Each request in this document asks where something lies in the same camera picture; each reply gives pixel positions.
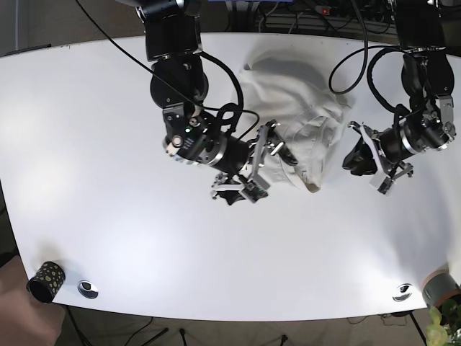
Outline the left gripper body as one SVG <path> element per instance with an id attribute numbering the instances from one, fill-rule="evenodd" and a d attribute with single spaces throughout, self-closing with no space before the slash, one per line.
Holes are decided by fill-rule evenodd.
<path id="1" fill-rule="evenodd" d="M 405 121 L 383 132 L 355 121 L 349 122 L 348 127 L 360 134 L 357 144 L 367 144 L 372 152 L 377 171 L 370 175 L 370 185 L 379 193 L 387 195 L 398 178 L 413 175 L 413 166 L 405 162 L 415 155 L 411 132 Z"/>

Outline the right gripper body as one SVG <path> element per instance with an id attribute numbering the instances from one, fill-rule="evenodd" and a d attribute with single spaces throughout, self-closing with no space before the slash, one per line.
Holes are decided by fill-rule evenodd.
<path id="1" fill-rule="evenodd" d="M 271 120 L 258 129 L 257 137 L 247 143 L 242 141 L 237 143 L 241 153 L 247 155 L 245 161 L 235 156 L 231 157 L 230 151 L 222 157 L 220 162 L 223 168 L 212 184 L 212 199 L 222 198 L 222 191 L 229 186 L 241 186 L 244 200 L 251 203 L 268 196 L 270 184 L 260 175 L 259 170 L 264 166 L 265 158 L 278 156 L 277 147 L 285 144 L 285 140 L 279 134 L 279 126 L 280 123 Z"/>

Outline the person's hand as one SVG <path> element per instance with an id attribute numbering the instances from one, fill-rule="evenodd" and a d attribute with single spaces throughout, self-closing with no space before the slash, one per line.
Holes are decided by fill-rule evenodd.
<path id="1" fill-rule="evenodd" d="M 1 255 L 1 344 L 54 345 L 65 311 L 57 304 L 43 304 L 26 289 L 27 275 L 20 257 Z"/>

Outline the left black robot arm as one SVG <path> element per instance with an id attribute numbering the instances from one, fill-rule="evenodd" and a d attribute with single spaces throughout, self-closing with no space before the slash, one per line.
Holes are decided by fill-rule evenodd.
<path id="1" fill-rule="evenodd" d="M 413 175 L 406 160 L 428 149 L 446 149 L 456 135 L 452 93 L 455 75 L 445 53 L 446 41 L 436 1 L 391 1 L 398 44 L 381 45 L 369 56 L 365 43 L 359 75 L 378 101 L 393 114 L 391 128 L 378 131 L 351 121 L 348 126 L 360 135 L 355 147 L 345 157 L 342 167 L 354 176 L 371 176 L 370 184 L 381 194 L 389 193 L 395 181 Z M 373 69 L 385 55 L 403 55 L 401 81 L 409 97 L 409 107 L 392 106 L 378 92 Z"/>

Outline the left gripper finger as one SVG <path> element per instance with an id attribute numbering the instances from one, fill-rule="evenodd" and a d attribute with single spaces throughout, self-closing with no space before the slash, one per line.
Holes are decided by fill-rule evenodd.
<path id="1" fill-rule="evenodd" d="M 342 168 L 354 176 L 374 175 L 377 171 L 372 152 L 367 144 L 357 144 L 344 158 Z"/>

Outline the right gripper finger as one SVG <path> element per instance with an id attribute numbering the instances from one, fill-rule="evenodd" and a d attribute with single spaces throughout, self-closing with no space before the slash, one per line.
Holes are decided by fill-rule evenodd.
<path id="1" fill-rule="evenodd" d="M 242 191 L 241 186 L 226 187 L 222 191 L 222 198 L 226 201 L 228 205 L 232 205 L 238 201 L 244 200 L 244 196 L 242 196 L 241 191 Z"/>
<path id="2" fill-rule="evenodd" d="M 281 158 L 281 160 L 290 167 L 295 167 L 297 165 L 297 159 L 289 150 L 286 144 L 280 144 L 276 149 L 276 155 Z"/>

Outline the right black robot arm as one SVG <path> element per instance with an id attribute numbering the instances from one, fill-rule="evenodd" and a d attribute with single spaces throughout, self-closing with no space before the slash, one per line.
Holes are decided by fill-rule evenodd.
<path id="1" fill-rule="evenodd" d="M 243 92 L 234 73 L 202 50 L 200 2 L 134 1 L 132 6 L 145 27 L 146 55 L 153 74 L 151 96 L 162 109 L 167 154 L 186 164 L 216 169 L 213 198 L 222 198 L 229 205 L 266 198 L 270 184 L 259 174 L 265 156 L 278 155 L 290 166 L 295 166 L 297 159 L 278 133 L 275 120 L 255 124 L 253 139 L 234 137 L 245 112 Z M 204 106 L 209 84 L 203 59 L 230 77 L 236 89 L 235 103 L 218 109 Z"/>

